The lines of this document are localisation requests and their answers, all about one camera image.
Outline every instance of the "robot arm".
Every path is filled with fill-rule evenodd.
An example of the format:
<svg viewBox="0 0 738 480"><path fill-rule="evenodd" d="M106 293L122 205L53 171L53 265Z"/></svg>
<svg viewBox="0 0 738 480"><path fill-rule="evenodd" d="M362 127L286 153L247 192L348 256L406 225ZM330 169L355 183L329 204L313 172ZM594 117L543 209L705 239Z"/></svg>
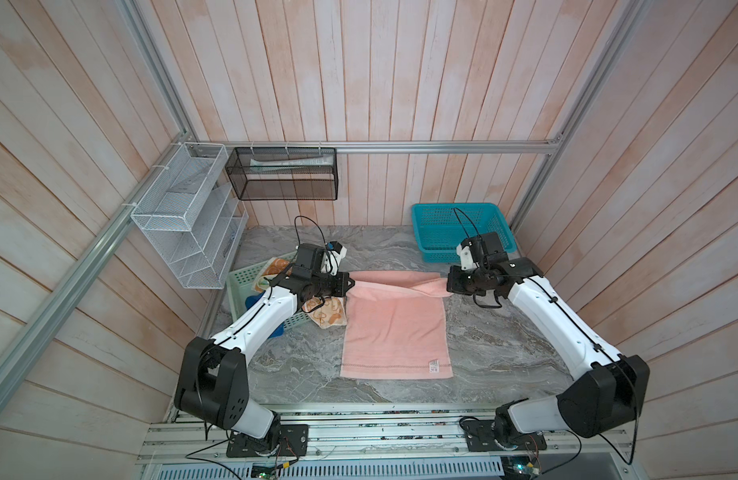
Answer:
<svg viewBox="0 0 738 480"><path fill-rule="evenodd" d="M345 296L355 284L337 271L345 253L338 242L299 245L295 261L249 310L209 340L194 338L185 348L174 406L249 436L260 454L274 451L280 423L274 412L249 398L246 367L270 334L306 301Z"/></svg>
<svg viewBox="0 0 738 480"><path fill-rule="evenodd" d="M638 356L625 357L561 300L528 258L509 260L497 233L465 239L457 248L460 266L452 266L447 289L477 302L493 290L524 312L564 360L574 383L557 396L521 400L496 411L493 433L511 449L523 434L571 430L589 438L636 418L641 412L650 370Z"/></svg>

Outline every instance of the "mounting plate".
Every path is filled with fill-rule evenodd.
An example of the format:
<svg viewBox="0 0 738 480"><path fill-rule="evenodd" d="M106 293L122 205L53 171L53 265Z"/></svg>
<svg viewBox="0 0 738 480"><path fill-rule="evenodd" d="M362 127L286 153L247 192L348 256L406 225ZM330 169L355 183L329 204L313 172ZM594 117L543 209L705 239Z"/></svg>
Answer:
<svg viewBox="0 0 738 480"><path fill-rule="evenodd" d="M464 433L465 442L467 443L467 450L469 452L504 452L504 450L494 441L494 433L492 432L493 420L470 420L469 425L476 426L477 435L469 435ZM535 449L534 443L537 443L538 450L547 450L548 446L545 442L545 436L537 435L537 433L528 433L518 437L517 450L529 450Z"/></svg>
<svg viewBox="0 0 738 480"><path fill-rule="evenodd" d="M282 457L290 455L288 447L291 447L295 456L304 457L307 454L307 425L282 425L278 445ZM260 457L248 444L247 436L237 432L231 433L226 455L229 458Z"/></svg>

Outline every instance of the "light green plastic basket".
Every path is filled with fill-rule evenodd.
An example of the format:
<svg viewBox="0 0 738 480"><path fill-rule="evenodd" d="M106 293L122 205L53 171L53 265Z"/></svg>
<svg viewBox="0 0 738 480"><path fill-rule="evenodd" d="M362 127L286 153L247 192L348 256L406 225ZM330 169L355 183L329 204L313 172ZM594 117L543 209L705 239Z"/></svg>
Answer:
<svg viewBox="0 0 738 480"><path fill-rule="evenodd" d="M290 254L279 255L278 258L284 260L294 260L297 256L297 252L291 252ZM246 298L248 296L257 295L259 292L254 289L255 278L262 270L262 267L267 264L268 261L260 262L259 264L249 265L246 268L241 268L232 271L228 274L228 279L225 281L225 285L228 287L228 298L230 300L230 313L233 316L233 321L239 319L241 315L246 312ZM297 313L284 320L284 330L290 329L293 326L297 326L303 322L310 320L302 310L298 310Z"/></svg>

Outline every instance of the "white wire rack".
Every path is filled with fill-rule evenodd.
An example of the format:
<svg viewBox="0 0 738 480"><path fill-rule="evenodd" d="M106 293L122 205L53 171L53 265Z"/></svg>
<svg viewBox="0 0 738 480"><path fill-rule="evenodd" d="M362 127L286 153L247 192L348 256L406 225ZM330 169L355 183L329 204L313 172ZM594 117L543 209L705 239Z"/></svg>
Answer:
<svg viewBox="0 0 738 480"><path fill-rule="evenodd" d="M182 144L144 193L132 219L143 231L190 231L227 161L222 144Z"/></svg>
<svg viewBox="0 0 738 480"><path fill-rule="evenodd" d="M230 183L211 187L228 159L220 144L183 144L132 218L185 288L221 289L249 214Z"/></svg>

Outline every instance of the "gray marble surface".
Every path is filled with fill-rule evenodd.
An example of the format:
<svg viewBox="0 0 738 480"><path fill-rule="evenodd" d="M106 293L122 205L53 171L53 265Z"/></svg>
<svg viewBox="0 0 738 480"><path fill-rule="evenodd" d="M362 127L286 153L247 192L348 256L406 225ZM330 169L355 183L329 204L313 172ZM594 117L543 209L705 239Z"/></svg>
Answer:
<svg viewBox="0 0 738 480"><path fill-rule="evenodd" d="M411 226L327 226L327 240L348 248L340 269L418 270L445 275L449 264L427 264ZM314 227L302 241L319 244ZM258 226L241 238L234 269L295 249L290 226ZM509 301L485 310L470 297L443 299L454 377L444 380L356 380L340 377L344 327L308 322L267 340L249 365L251 395L262 403L477 402L505 403L555 395L571 384L566 366L537 327ZM215 332L231 323L227 298Z"/></svg>

